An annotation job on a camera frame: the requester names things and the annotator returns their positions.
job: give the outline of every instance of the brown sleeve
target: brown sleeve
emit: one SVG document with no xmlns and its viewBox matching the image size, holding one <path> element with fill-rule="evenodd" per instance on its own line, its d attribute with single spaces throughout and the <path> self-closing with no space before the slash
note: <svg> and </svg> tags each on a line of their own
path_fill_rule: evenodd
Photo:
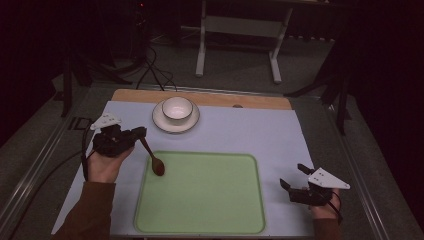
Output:
<svg viewBox="0 0 424 240">
<path fill-rule="evenodd" d="M 315 240 L 340 240 L 340 226 L 337 219 L 314 219 Z"/>
<path fill-rule="evenodd" d="M 79 201 L 52 239 L 109 239 L 114 194 L 115 183 L 85 182 Z"/>
</svg>

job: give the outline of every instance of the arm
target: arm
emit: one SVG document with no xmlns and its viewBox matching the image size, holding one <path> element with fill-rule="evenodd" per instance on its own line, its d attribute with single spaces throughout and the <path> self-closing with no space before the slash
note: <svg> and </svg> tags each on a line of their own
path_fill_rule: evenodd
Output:
<svg viewBox="0 0 424 240">
<path fill-rule="evenodd" d="M 88 159 L 88 181 L 81 197 L 53 236 L 56 239 L 109 239 L 115 181 L 122 162 L 133 148 L 116 158 L 94 152 Z"/>
<path fill-rule="evenodd" d="M 334 192 L 338 195 L 339 189 L 334 189 Z M 340 200 L 338 197 L 333 196 L 331 203 L 337 209 L 340 209 Z M 322 207 L 310 206 L 310 209 L 314 219 L 314 235 L 316 240 L 341 239 L 338 215 L 328 204 Z"/>
</svg>

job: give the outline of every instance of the wooden spoon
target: wooden spoon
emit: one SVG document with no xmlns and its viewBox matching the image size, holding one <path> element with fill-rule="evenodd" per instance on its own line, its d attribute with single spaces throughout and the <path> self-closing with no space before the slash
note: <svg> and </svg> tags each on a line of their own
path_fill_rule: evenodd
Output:
<svg viewBox="0 0 424 240">
<path fill-rule="evenodd" d="M 144 137 L 140 138 L 141 143 L 143 144 L 144 148 L 149 152 L 150 157 L 152 158 L 152 170 L 157 176 L 162 176 L 165 174 L 165 164 L 163 164 L 162 160 L 155 157 L 153 155 L 152 150 L 150 150 L 149 145 L 147 144 L 147 141 Z"/>
</svg>

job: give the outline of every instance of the plate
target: plate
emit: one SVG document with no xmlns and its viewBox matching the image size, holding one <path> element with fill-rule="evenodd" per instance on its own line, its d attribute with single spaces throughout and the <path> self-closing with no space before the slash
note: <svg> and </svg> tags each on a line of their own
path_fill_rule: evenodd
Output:
<svg viewBox="0 0 424 240">
<path fill-rule="evenodd" d="M 189 119 L 187 119 L 187 122 L 181 125 L 176 125 L 176 123 L 174 123 L 172 120 L 167 118 L 165 114 L 163 113 L 162 105 L 164 102 L 165 100 L 158 103 L 155 109 L 153 109 L 153 114 L 152 114 L 153 122 L 156 124 L 158 128 L 169 133 L 182 133 L 194 127 L 194 125 L 196 125 L 197 121 L 200 118 L 200 111 L 196 104 L 192 102 L 193 112 L 191 116 L 189 117 Z"/>
</svg>

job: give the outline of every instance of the green cutting mat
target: green cutting mat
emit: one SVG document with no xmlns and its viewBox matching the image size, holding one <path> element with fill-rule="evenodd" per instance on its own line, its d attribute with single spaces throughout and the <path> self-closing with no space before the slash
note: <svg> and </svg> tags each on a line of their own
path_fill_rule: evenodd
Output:
<svg viewBox="0 0 424 240">
<path fill-rule="evenodd" d="M 254 234 L 265 227 L 256 159 L 249 154 L 157 151 L 149 157 L 135 217 L 150 234 Z"/>
</svg>

